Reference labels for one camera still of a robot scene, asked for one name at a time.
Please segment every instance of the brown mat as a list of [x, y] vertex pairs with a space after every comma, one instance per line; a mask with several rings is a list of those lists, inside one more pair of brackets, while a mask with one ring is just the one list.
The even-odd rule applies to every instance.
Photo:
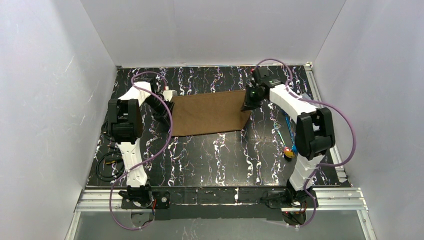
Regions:
[[172, 136], [241, 130], [251, 114], [240, 111], [244, 100], [244, 90], [175, 96]]

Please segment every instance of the white backdrop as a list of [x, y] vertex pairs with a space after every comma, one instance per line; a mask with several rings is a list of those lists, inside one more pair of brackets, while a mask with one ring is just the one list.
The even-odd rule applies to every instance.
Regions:
[[115, 66], [79, 0], [0, 3], [0, 239], [64, 239]]
[[81, 0], [115, 65], [313, 61], [345, 0]]
[[[357, 132], [346, 166], [378, 239], [423, 239], [424, 2], [347, 0], [313, 67], [322, 98]], [[351, 133], [338, 119], [347, 157]]]

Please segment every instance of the black marble tabletop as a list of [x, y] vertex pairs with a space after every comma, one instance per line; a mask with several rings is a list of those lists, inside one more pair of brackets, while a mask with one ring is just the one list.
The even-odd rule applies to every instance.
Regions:
[[[111, 98], [119, 98], [131, 87], [133, 75], [144, 71], [160, 72], [166, 77], [171, 90], [179, 95], [193, 95], [223, 91], [242, 90], [250, 79], [251, 66], [216, 67], [164, 67], [118, 69]], [[292, 65], [292, 89], [298, 94], [313, 98], [305, 68]], [[268, 69], [287, 79], [288, 73], [281, 66]], [[141, 107], [143, 134], [141, 155], [143, 160], [159, 151], [168, 136], [167, 129], [153, 120], [152, 111], [144, 104]], [[292, 132], [295, 129], [291, 121]], [[162, 155], [144, 166], [152, 186], [163, 187], [241, 187], [241, 186], [285, 186], [292, 174], [296, 160], [283, 158], [283, 143], [291, 147], [292, 138], [283, 111], [273, 103], [264, 101], [261, 108], [252, 111], [250, 120], [241, 131], [216, 134], [174, 137]], [[101, 157], [112, 151], [109, 138], [101, 135], [93, 159], [87, 187], [109, 187], [110, 182], [100, 181], [95, 175], [95, 166]], [[333, 163], [328, 154], [323, 161]], [[106, 175], [116, 173], [119, 166], [102, 163], [100, 171]], [[336, 171], [331, 167], [320, 168], [314, 178], [315, 185], [338, 186]], [[125, 186], [125, 181], [118, 183]]]

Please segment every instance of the yellow object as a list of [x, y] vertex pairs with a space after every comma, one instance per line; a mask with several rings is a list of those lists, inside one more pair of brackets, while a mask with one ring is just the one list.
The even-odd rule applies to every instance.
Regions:
[[294, 159], [296, 157], [295, 152], [293, 150], [291, 150], [290, 148], [286, 147], [286, 146], [284, 147], [284, 150], [282, 152], [289, 159]]

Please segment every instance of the gray floor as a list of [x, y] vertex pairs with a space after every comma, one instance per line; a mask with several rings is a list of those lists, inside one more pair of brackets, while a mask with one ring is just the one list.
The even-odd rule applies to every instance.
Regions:
[[[132, 227], [129, 212], [117, 212], [118, 219]], [[141, 215], [135, 223], [147, 220]], [[75, 239], [77, 240], [364, 240], [355, 210], [318, 211], [313, 222], [296, 231], [263, 219], [178, 219], [155, 221], [143, 231], [125, 230], [115, 224], [108, 212], [82, 212]]]

